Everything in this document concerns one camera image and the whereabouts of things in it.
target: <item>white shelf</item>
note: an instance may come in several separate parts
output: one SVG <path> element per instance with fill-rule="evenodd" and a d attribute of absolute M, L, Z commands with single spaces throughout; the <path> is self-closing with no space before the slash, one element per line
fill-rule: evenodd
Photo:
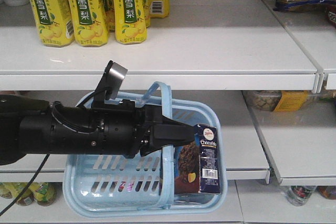
<path fill-rule="evenodd" d="M 122 89 L 133 90 L 157 80 L 173 90 L 313 90 L 318 77 L 258 0 L 174 0 L 139 45 L 111 34 L 100 48 L 45 47 L 29 5 L 0 5 L 0 33 L 0 90 L 93 90 L 109 60 L 129 70 Z"/>
<path fill-rule="evenodd" d="M 85 93 L 36 91 L 27 95 L 47 101 L 63 101 L 64 105 L 74 106 Z M 269 165 L 241 92 L 173 91 L 173 98 L 203 102 L 216 112 L 222 125 L 228 179 L 267 179 Z M 14 164 L 1 166 L 0 181 L 29 181 L 43 157 L 28 154 Z M 66 155 L 51 155 L 39 178 L 50 182 L 63 181 L 66 157 Z"/>
<path fill-rule="evenodd" d="M 336 223 L 336 200 L 323 198 L 317 191 L 301 207 L 285 198 L 286 187 L 277 181 L 262 185 L 257 181 L 237 181 L 245 223 Z"/>
<path fill-rule="evenodd" d="M 295 112 L 251 112 L 281 185 L 336 185 L 332 103 L 315 103 Z"/>
<path fill-rule="evenodd" d="M 336 32 L 323 12 L 273 11 L 275 1 L 265 2 L 288 34 L 317 67 L 326 89 L 336 89 Z"/>
<path fill-rule="evenodd" d="M 44 157 L 44 155 L 27 154 L 13 164 L 0 166 L 0 181 L 30 181 Z M 62 182 L 66 160 L 67 155 L 50 155 L 43 169 L 38 174 L 36 181 Z"/>
<path fill-rule="evenodd" d="M 9 204 L 8 199 L 0 198 L 0 209 Z M 48 206 L 42 207 L 35 202 L 29 206 L 21 207 L 14 205 L 0 218 L 0 223 L 237 223 L 242 222 L 237 190 L 234 182 L 229 182 L 228 194 L 225 202 L 210 214 L 199 215 L 160 215 L 160 216 L 136 216 L 89 219 L 77 215 L 68 207 L 61 193 L 58 190 L 56 201 Z"/>

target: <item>black cable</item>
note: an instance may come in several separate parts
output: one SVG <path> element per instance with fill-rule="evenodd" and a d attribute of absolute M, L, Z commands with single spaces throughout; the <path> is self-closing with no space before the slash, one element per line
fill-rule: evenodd
<path fill-rule="evenodd" d="M 39 168 L 36 170 L 35 174 L 33 175 L 33 177 L 30 179 L 30 181 L 28 182 L 28 184 L 25 186 L 25 188 L 23 188 L 23 190 L 19 193 L 18 196 L 16 196 L 16 198 L 7 206 L 5 207 L 1 212 L 0 212 L 0 216 L 2 216 L 9 208 L 11 208 L 16 201 L 18 201 L 20 199 L 20 197 L 25 193 L 25 191 L 28 189 L 28 187 L 34 182 L 35 178 L 37 177 L 37 175 L 40 173 L 40 171 L 42 170 L 44 164 L 47 162 L 48 157 L 50 156 L 50 154 L 47 154 L 42 163 L 40 164 Z"/>
<path fill-rule="evenodd" d="M 91 94 L 89 94 L 87 97 L 84 98 L 83 101 L 81 101 L 76 107 L 78 108 L 85 108 L 84 104 L 87 103 L 92 97 L 94 97 L 96 94 L 99 94 L 101 92 L 105 92 L 107 91 L 107 88 L 103 89 L 103 90 L 95 90 L 94 92 L 92 92 Z"/>

